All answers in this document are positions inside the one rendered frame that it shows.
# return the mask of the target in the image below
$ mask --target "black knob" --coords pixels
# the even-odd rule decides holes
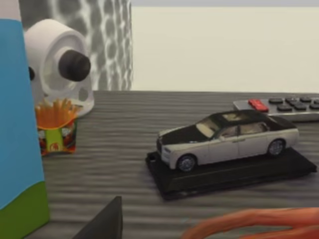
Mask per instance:
[[[33,81],[35,77],[34,70],[31,67],[29,67],[29,77],[31,81]]]
[[[74,50],[66,51],[59,61],[59,72],[70,81],[83,81],[90,74],[90,59]]]

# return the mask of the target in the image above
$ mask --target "french fries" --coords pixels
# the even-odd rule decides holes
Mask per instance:
[[[57,99],[53,104],[44,101],[35,107],[37,126],[42,129],[60,128],[75,119],[79,110],[67,99]]]

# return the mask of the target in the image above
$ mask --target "white round object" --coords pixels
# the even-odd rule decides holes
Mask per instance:
[[[29,66],[35,72],[31,83],[34,103],[39,103],[43,97],[49,102],[68,98],[82,108],[79,117],[88,113],[94,106],[90,75],[83,81],[74,82],[63,78],[59,72],[59,62],[66,51],[88,55],[83,35],[46,19],[32,26],[24,37]]]

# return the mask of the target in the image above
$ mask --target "car door handle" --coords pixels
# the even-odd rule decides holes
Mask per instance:
[[[234,140],[233,143],[243,142],[245,140],[246,140],[245,138],[244,139],[238,139],[238,140]]]

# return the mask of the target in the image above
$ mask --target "black car roof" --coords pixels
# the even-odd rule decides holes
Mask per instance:
[[[228,120],[225,116],[230,115],[237,115],[240,116],[242,119],[236,120]],[[247,123],[256,123],[261,121],[269,121],[269,118],[266,114],[258,112],[256,110],[235,110],[235,111],[227,111],[221,113],[215,113],[210,116],[213,121],[216,121],[217,124],[221,128],[229,127],[229,126],[236,126],[239,124],[247,124]]]

